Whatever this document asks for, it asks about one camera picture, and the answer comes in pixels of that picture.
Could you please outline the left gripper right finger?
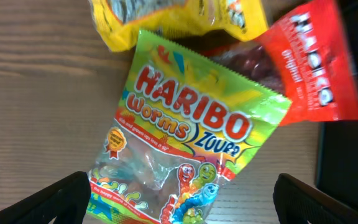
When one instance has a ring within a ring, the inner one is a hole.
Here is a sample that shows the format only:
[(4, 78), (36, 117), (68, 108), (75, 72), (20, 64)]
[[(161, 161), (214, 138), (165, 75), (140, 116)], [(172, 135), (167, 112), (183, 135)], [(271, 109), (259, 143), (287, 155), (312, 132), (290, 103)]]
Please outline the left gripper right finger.
[(273, 202), (281, 224), (358, 224), (357, 210), (287, 173), (278, 176)]

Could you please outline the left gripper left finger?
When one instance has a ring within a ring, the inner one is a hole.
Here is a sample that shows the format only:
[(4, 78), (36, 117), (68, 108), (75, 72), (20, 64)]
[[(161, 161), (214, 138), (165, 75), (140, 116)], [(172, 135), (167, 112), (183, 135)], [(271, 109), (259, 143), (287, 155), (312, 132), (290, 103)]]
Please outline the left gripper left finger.
[(77, 171), (0, 211), (0, 224), (82, 224), (91, 196), (86, 172)]

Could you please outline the Haribo worms candy bag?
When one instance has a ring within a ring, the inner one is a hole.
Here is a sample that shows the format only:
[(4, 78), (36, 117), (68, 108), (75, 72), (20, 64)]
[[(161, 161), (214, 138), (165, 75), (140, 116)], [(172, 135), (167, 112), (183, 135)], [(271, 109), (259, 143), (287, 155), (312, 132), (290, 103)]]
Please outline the Haribo worms candy bag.
[(105, 223), (204, 223), (222, 186), (290, 107), (283, 95), (141, 30), (87, 213)]

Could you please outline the yellow Hacks candy bag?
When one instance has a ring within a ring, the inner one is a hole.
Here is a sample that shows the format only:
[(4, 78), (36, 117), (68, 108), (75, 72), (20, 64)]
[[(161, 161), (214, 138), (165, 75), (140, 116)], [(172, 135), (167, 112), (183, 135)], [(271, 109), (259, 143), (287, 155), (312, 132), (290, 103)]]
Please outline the yellow Hacks candy bag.
[(89, 6), (112, 52), (133, 48), (141, 29), (168, 39), (225, 30), (247, 42), (269, 28), (261, 0), (89, 0)]

